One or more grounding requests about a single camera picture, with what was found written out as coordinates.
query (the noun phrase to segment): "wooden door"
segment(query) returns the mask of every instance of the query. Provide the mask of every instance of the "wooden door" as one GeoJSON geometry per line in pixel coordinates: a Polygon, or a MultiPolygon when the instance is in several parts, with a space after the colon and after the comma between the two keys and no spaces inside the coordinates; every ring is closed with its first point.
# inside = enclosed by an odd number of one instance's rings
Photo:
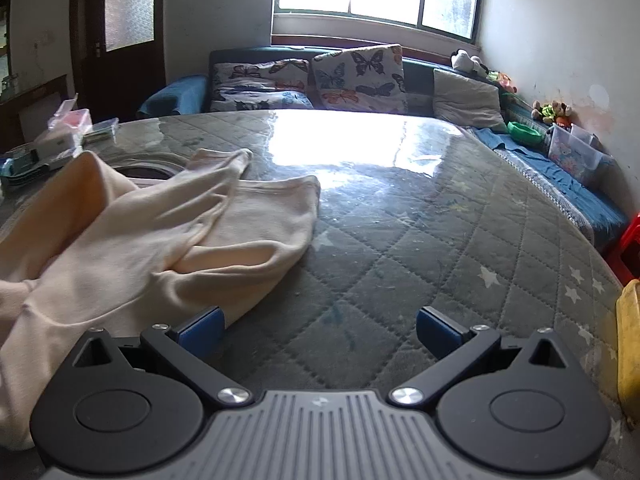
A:
{"type": "Polygon", "coordinates": [[[81,0],[74,11],[80,104],[94,123],[135,119],[138,107],[165,83],[162,0],[81,0]]]}

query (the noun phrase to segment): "blue armrest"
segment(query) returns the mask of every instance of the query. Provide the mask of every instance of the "blue armrest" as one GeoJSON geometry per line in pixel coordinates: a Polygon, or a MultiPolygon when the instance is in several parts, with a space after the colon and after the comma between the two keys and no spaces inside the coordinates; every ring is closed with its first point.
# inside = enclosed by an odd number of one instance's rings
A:
{"type": "Polygon", "coordinates": [[[201,113],[207,94],[208,78],[205,75],[189,75],[149,97],[138,109],[136,117],[148,119],[167,115],[201,113]]]}

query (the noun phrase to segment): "metal screw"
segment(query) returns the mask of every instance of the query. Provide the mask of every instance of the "metal screw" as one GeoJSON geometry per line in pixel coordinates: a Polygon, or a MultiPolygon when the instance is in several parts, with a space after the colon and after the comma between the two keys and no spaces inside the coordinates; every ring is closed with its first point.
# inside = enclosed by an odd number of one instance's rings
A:
{"type": "Polygon", "coordinates": [[[421,402],[424,394],[416,388],[396,388],[391,392],[391,398],[398,404],[410,406],[421,402]]]}
{"type": "Polygon", "coordinates": [[[244,388],[223,388],[218,392],[218,399],[225,404],[242,404],[249,398],[249,392],[244,388]]]}

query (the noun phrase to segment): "cream cloth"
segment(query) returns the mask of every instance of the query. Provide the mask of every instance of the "cream cloth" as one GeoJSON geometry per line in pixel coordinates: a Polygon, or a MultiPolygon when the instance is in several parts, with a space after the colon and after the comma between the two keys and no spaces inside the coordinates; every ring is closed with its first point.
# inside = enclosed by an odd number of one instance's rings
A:
{"type": "Polygon", "coordinates": [[[213,305],[229,325],[302,256],[318,180],[240,180],[250,158],[199,150],[138,187],[84,152],[37,194],[0,239],[0,445],[33,445],[31,410],[89,327],[132,336],[213,305]]]}

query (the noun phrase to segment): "white wall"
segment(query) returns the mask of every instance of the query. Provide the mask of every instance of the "white wall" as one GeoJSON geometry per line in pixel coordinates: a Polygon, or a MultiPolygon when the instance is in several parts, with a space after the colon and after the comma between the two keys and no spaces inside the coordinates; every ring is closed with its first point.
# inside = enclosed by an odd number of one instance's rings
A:
{"type": "Polygon", "coordinates": [[[483,0],[485,63],[528,101],[563,100],[620,170],[603,190],[640,211],[640,0],[483,0]]]}
{"type": "Polygon", "coordinates": [[[69,0],[11,0],[9,19],[12,72],[20,86],[36,86],[67,74],[73,93],[69,0]],[[39,42],[37,50],[34,42],[39,42]]]}
{"type": "Polygon", "coordinates": [[[475,45],[433,34],[426,30],[403,27],[393,23],[322,14],[276,14],[273,17],[273,33],[334,36],[336,38],[379,41],[380,43],[400,43],[408,48],[434,52],[441,56],[450,56],[453,51],[460,48],[466,50],[470,56],[474,56],[480,51],[475,45]]]}
{"type": "Polygon", "coordinates": [[[271,44],[273,0],[164,0],[167,82],[206,73],[209,52],[271,44]]]}

